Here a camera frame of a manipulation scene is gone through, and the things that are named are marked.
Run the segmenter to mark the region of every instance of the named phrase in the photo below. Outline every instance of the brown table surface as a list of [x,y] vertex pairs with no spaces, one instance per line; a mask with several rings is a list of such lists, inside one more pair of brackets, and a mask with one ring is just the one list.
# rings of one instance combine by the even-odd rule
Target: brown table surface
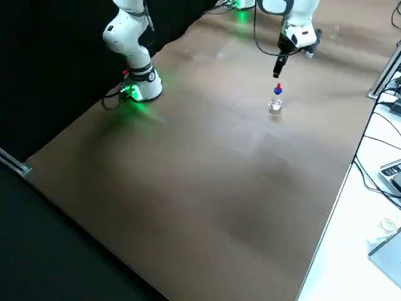
[[[30,179],[172,300],[294,300],[400,36],[394,6],[322,1],[321,45],[289,59],[278,119],[253,12],[205,16],[155,56],[162,97],[95,105],[30,158]],[[279,18],[258,16],[273,50]]]

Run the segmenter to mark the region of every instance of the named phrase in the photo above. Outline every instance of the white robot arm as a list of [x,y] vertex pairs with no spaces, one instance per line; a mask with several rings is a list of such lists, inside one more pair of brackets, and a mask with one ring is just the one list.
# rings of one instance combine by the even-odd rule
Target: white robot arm
[[[113,0],[118,6],[117,16],[103,32],[108,47],[122,54],[128,63],[122,91],[141,102],[157,98],[162,93],[162,81],[155,70],[148,50],[139,45],[138,39],[149,25],[150,16],[144,0]],[[232,0],[238,9],[251,8],[258,4],[268,14],[283,16],[278,46],[281,50],[273,70],[278,78],[288,55],[305,49],[313,56],[320,40],[321,31],[312,25],[312,15],[319,0]]]
[[148,50],[138,39],[149,25],[150,17],[143,0],[113,0],[118,14],[105,28],[103,40],[114,52],[125,57],[129,72],[122,91],[135,101],[153,100],[162,93],[162,81],[153,66]]
[[277,57],[273,77],[278,78],[288,55],[304,49],[311,58],[320,42],[321,30],[312,25],[313,13],[320,0],[256,0],[261,11],[283,16],[278,40],[280,55]]

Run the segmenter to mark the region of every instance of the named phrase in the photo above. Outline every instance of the table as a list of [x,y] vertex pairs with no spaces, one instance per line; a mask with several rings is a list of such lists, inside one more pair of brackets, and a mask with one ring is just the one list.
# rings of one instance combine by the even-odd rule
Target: table
[[[384,93],[378,101],[394,100],[394,96]],[[387,107],[377,105],[375,112],[401,130],[401,117],[391,114]],[[369,120],[365,135],[401,147],[401,136],[376,114]],[[401,150],[363,137],[357,156],[379,187],[389,191],[379,180],[378,169],[401,159]],[[298,300],[401,300],[401,289],[369,261],[372,247],[367,241],[382,219],[390,218],[400,227],[400,217],[401,211],[396,206],[363,185],[360,171],[351,164]]]

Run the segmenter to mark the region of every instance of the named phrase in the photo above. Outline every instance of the black background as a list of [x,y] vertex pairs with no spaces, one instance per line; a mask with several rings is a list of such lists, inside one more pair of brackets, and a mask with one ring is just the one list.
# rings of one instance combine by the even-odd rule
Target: black background
[[[216,0],[147,0],[151,55],[181,37]],[[102,40],[112,0],[14,0],[3,8],[0,147],[20,161],[40,150],[121,79],[123,58]],[[141,44],[148,46],[149,30]]]

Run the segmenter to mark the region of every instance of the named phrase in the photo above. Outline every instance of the cable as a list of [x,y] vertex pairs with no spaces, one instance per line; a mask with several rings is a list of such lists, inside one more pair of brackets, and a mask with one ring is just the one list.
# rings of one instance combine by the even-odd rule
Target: cable
[[369,139],[372,139],[372,140],[375,140],[375,141],[379,141],[379,142],[384,143],[384,144],[387,144],[388,146],[394,147],[395,149],[399,149],[399,150],[401,151],[401,147],[392,145],[392,144],[390,144],[390,143],[388,143],[388,142],[385,142],[385,141],[383,141],[383,140],[380,140],[380,139],[377,139],[377,138],[374,138],[374,137],[370,137],[370,136],[368,136],[368,135],[364,135],[364,137],[369,138]]
[[388,192],[386,192],[386,191],[380,191],[380,190],[378,190],[378,189],[375,189],[375,188],[370,187],[370,186],[366,183],[365,174],[363,173],[363,171],[362,171],[362,169],[361,169],[361,167],[360,167],[361,162],[360,162],[360,161],[359,161],[359,162],[353,161],[353,163],[354,163],[355,166],[358,168],[359,173],[360,173],[361,176],[362,176],[363,185],[364,185],[369,191],[373,191],[374,193],[385,193],[388,197],[401,199],[401,196],[396,196],[396,195],[391,194],[391,193],[388,193]]
[[235,4],[235,2],[232,2],[231,0],[226,0],[223,3],[219,4],[219,5],[215,5],[212,8],[209,8],[207,11],[204,11],[203,14],[201,15],[201,17],[203,17],[205,14],[209,14],[211,11],[214,11],[218,8],[223,8],[223,7],[228,7],[230,8],[233,4]]
[[363,166],[362,166],[360,160],[358,159],[358,156],[355,156],[355,159],[359,161],[359,167],[360,167],[360,169],[363,170],[363,172],[368,176],[370,182],[376,187],[375,190],[377,190],[378,192],[380,192],[381,194],[383,194],[383,195],[385,196],[385,198],[386,198],[388,201],[390,201],[394,206],[396,206],[399,210],[401,210],[401,206],[398,205],[393,199],[391,199],[390,196],[391,196],[392,198],[401,198],[401,197],[400,197],[400,196],[393,196],[393,194],[390,194],[390,193],[388,193],[388,192],[386,192],[386,191],[381,190],[380,187],[376,184],[376,182],[375,182],[375,181],[369,176],[369,174],[366,172],[365,168],[363,168]]
[[398,14],[401,15],[400,6],[401,6],[401,1],[398,2],[397,6],[395,7],[395,9],[393,10],[393,13],[392,13],[392,15],[391,15],[391,24],[392,24],[395,28],[397,28],[397,29],[399,29],[399,30],[401,30],[401,27],[395,25],[395,23],[394,23],[394,14],[395,14],[395,12],[398,12]]
[[258,47],[259,50],[262,51],[265,55],[271,55],[271,56],[277,56],[277,57],[296,55],[298,52],[300,52],[301,50],[298,49],[298,50],[296,50],[296,51],[294,51],[294,52],[291,52],[291,53],[288,53],[288,54],[286,54],[286,55],[281,55],[281,54],[279,54],[279,53],[270,53],[270,52],[267,52],[266,50],[263,50],[263,49],[260,47],[259,42],[258,42],[258,39],[256,38],[256,11],[257,11],[256,8],[257,8],[257,7],[258,7],[258,6],[255,5],[255,7],[254,7],[254,14],[253,14],[253,40],[254,40],[254,42],[255,42],[255,44],[256,44],[256,47]]
[[113,93],[113,94],[105,95],[104,98],[112,98],[112,97],[114,97],[114,96],[117,96],[118,94],[120,94],[120,89],[118,89],[118,91],[115,92],[115,93]]
[[382,114],[377,113],[377,112],[373,112],[373,114],[379,115],[381,118],[383,118],[384,120],[386,120],[392,127],[393,129],[395,129],[397,131],[397,133],[399,134],[399,136],[401,137],[401,132],[395,127],[395,125],[389,121],[389,119],[387,119],[386,117],[384,117]]

